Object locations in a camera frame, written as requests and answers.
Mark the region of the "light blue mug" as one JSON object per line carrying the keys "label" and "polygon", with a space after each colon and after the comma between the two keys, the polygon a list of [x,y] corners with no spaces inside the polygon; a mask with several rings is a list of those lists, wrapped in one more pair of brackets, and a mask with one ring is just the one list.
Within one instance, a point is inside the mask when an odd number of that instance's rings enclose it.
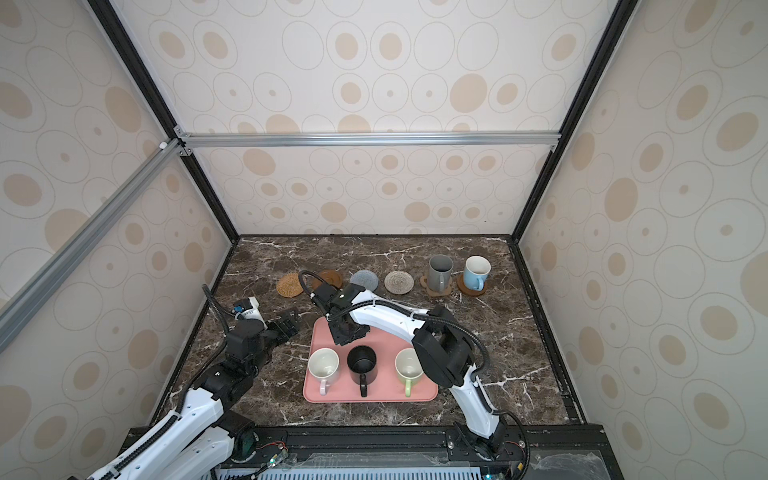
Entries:
{"label": "light blue mug", "polygon": [[482,292],[492,270],[491,263],[482,256],[471,256],[465,261],[462,280],[466,289]]}

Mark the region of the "brown wooden coaster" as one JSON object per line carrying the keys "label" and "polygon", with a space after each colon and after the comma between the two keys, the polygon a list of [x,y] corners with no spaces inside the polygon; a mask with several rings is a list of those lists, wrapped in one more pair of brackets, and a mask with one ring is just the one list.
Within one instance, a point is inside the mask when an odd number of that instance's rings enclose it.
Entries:
{"label": "brown wooden coaster", "polygon": [[343,278],[341,274],[336,270],[323,270],[319,273],[319,276],[326,283],[334,286],[337,289],[341,289],[343,286]]}
{"label": "brown wooden coaster", "polygon": [[468,288],[465,285],[464,277],[463,276],[459,276],[457,278],[457,285],[458,285],[459,290],[464,295],[467,295],[467,296],[470,296],[470,297],[479,297],[481,295],[484,295],[486,293],[486,290],[487,290],[486,286],[484,286],[481,290],[473,290],[471,288]]}

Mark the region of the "white mug pink handle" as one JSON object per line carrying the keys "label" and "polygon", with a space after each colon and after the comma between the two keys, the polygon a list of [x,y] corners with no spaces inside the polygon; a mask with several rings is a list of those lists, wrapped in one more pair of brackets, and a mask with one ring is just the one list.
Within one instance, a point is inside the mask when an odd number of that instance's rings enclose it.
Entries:
{"label": "white mug pink handle", "polygon": [[319,382],[318,393],[328,394],[330,387],[340,375],[340,359],[335,350],[320,348],[311,354],[308,361],[310,375]]}

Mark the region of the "paw print coaster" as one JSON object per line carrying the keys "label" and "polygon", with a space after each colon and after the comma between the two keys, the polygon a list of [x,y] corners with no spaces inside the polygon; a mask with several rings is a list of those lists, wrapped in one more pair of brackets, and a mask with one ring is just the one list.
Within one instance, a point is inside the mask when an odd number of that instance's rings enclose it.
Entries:
{"label": "paw print coaster", "polygon": [[431,297],[431,298],[448,297],[453,292],[453,290],[454,290],[454,281],[453,281],[453,279],[450,279],[446,289],[442,290],[440,292],[433,291],[432,289],[429,288],[426,275],[423,275],[420,278],[420,284],[425,289],[426,294],[429,297]]}

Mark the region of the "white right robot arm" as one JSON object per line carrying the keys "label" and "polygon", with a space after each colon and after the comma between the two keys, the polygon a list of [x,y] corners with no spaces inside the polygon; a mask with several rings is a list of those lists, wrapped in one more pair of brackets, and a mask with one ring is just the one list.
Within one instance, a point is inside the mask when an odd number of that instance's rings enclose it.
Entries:
{"label": "white right robot arm", "polygon": [[495,458],[510,444],[504,421],[508,416],[519,431],[518,448],[523,459],[530,459],[522,422],[510,412],[495,409],[481,383],[479,374],[490,366],[488,349],[444,306],[415,309],[358,285],[338,289],[325,282],[309,297],[324,314],[331,337],[339,346],[364,338],[373,328],[410,343],[423,373],[448,389],[461,408],[465,417],[462,434],[479,456]]}

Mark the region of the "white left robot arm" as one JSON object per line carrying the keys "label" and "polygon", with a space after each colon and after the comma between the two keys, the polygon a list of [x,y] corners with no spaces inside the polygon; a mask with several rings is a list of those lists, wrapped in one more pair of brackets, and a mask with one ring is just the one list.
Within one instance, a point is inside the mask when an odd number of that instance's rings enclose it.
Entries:
{"label": "white left robot arm", "polygon": [[232,408],[271,361],[273,350],[298,331],[299,314],[294,308],[269,322],[258,319],[253,309],[240,313],[177,406],[90,477],[200,479],[222,463],[251,459],[259,441],[254,423]]}

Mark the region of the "multicolour woven coaster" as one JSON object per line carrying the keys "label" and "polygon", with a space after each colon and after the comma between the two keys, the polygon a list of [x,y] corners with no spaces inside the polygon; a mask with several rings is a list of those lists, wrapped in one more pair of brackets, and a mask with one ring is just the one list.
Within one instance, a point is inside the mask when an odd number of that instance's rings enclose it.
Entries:
{"label": "multicolour woven coaster", "polygon": [[384,279],[384,286],[393,295],[405,295],[415,285],[413,277],[406,271],[392,271]]}

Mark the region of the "rattan woven coaster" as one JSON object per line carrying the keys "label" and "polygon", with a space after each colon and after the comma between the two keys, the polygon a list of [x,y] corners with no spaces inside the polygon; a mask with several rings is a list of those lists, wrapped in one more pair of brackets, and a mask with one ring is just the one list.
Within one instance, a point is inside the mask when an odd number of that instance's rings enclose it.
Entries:
{"label": "rattan woven coaster", "polygon": [[284,298],[295,298],[303,293],[303,288],[297,272],[291,272],[281,277],[276,284],[277,293]]}

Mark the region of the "grey mug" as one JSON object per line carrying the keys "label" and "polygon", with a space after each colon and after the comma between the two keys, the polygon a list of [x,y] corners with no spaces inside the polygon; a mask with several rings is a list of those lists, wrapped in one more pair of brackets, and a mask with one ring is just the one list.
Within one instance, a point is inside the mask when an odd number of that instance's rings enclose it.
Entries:
{"label": "grey mug", "polygon": [[448,289],[451,282],[453,261],[446,255],[434,255],[429,259],[427,271],[427,287],[434,293],[441,294]]}

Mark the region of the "grey woven coaster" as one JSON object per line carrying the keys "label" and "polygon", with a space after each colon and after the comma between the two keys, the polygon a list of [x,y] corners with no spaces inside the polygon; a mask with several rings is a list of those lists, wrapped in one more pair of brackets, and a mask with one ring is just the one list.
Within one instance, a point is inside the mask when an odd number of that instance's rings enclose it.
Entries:
{"label": "grey woven coaster", "polygon": [[375,292],[379,286],[379,278],[373,271],[363,269],[351,275],[350,283]]}

